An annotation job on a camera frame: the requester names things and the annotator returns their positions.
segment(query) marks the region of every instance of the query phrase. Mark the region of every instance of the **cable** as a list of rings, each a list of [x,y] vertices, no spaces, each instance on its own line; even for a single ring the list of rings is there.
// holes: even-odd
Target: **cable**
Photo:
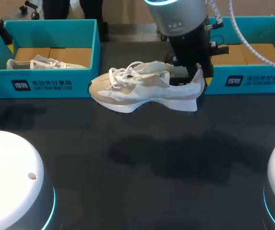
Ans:
[[[239,39],[241,40],[241,42],[243,43],[243,45],[245,45],[258,59],[260,59],[262,62],[272,66],[275,68],[275,63],[273,63],[272,61],[264,58],[261,54],[259,54],[256,50],[254,50],[254,48],[252,48],[252,46],[246,41],[246,39],[244,38],[244,36],[242,35],[241,31],[239,30],[239,27],[237,25],[237,22],[235,21],[235,17],[234,17],[234,13],[233,13],[233,7],[232,7],[232,0],[229,0],[229,12],[230,12],[230,18],[231,18],[231,23],[232,26],[236,32],[236,34],[238,35]]]
[[[224,36],[222,36],[222,35],[215,35],[215,36],[213,36],[213,37],[210,37],[210,40],[211,40],[212,38],[214,38],[214,37],[221,37],[221,38],[223,39],[223,41],[222,41],[218,46],[220,46],[220,45],[222,45],[222,44],[225,43],[225,38],[224,38]]]
[[[209,0],[209,5],[211,7],[211,10],[215,14],[215,20],[217,21],[218,24],[221,24],[223,22],[222,16],[220,15],[218,8],[214,2],[214,0]]]

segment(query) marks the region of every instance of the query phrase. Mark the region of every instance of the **logo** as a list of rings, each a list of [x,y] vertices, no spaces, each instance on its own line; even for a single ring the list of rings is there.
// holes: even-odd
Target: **logo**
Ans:
[[[225,87],[240,86],[243,80],[243,75],[230,75],[227,78]]]
[[[30,91],[30,86],[27,80],[11,80],[16,91]]]
[[[161,73],[159,74],[159,76],[160,76],[160,78],[165,78],[165,72],[161,72]]]

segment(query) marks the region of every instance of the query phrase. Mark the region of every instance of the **person's leg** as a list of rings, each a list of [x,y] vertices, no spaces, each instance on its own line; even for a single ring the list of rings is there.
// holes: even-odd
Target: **person's leg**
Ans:
[[[70,0],[43,0],[45,19],[66,19]]]
[[[108,25],[103,22],[103,0],[80,0],[85,19],[96,19],[100,40],[108,41]]]
[[[96,19],[98,24],[103,23],[103,0],[80,0],[85,19]]]

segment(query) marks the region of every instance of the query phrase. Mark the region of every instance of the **box label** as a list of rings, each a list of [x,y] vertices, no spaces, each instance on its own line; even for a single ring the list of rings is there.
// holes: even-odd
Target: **box label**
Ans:
[[[70,80],[32,80],[34,90],[72,90]]]
[[[245,86],[256,85],[275,85],[275,75],[270,76],[248,76],[245,81]]]
[[[11,80],[16,91],[30,91],[30,86],[27,80]]]
[[[240,86],[243,80],[243,75],[230,75],[227,78],[225,87]]]

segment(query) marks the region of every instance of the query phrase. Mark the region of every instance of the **black pants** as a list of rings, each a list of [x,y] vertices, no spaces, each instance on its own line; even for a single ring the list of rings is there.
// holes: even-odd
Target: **black pants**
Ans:
[[[66,19],[70,0],[43,0],[45,19]],[[85,19],[96,19],[99,33],[103,24],[103,0],[80,0]]]

